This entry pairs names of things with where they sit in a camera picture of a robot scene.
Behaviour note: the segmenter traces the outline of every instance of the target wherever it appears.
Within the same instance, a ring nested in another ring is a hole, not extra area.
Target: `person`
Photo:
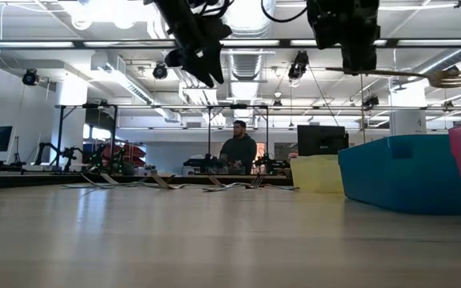
[[[248,175],[252,171],[256,154],[257,143],[248,136],[247,124],[237,120],[234,122],[234,137],[223,144],[220,158],[225,158],[233,168],[244,168],[242,173]]]

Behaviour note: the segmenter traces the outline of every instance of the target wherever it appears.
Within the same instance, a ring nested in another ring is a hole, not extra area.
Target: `dark hoodie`
[[[220,151],[220,155],[222,154],[226,154],[231,162],[241,161],[245,167],[245,174],[250,174],[257,154],[257,144],[248,134],[245,134],[243,138],[234,136],[223,144]]]

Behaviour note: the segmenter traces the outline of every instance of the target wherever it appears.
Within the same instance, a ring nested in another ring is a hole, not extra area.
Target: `yellow bin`
[[[344,194],[337,155],[314,155],[291,159],[295,187],[302,192]]]

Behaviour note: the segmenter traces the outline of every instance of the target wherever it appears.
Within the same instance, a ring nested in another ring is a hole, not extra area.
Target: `light wood surface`
[[[461,287],[461,217],[283,190],[0,190],[0,287]]]

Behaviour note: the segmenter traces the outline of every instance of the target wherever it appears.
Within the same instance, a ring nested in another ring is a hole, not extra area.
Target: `blue bin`
[[[344,194],[403,213],[461,215],[448,135],[393,136],[339,151]]]

